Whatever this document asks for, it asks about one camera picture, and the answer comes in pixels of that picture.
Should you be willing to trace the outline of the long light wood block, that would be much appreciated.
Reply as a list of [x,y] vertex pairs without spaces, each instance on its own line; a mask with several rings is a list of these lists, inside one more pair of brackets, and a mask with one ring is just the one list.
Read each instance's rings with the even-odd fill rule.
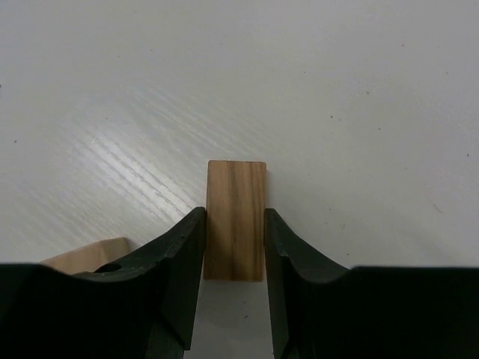
[[105,239],[49,258],[41,264],[65,274],[94,272],[130,251],[126,238]]

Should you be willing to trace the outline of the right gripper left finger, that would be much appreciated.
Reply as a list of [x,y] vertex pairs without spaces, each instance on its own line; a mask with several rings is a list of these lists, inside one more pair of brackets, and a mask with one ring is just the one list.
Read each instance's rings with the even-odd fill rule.
[[3,358],[181,358],[191,347],[205,210],[93,272],[1,266]]

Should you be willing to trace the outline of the tan rectangular block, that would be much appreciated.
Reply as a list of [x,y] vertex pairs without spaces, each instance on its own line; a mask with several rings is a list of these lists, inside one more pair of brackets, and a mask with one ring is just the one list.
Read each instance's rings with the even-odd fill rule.
[[264,162],[208,162],[205,280],[263,280],[265,207]]

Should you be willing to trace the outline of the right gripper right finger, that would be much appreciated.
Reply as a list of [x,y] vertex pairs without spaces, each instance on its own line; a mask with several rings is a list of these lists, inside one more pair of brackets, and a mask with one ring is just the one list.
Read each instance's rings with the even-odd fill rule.
[[345,268],[265,211],[276,358],[476,358],[478,270]]

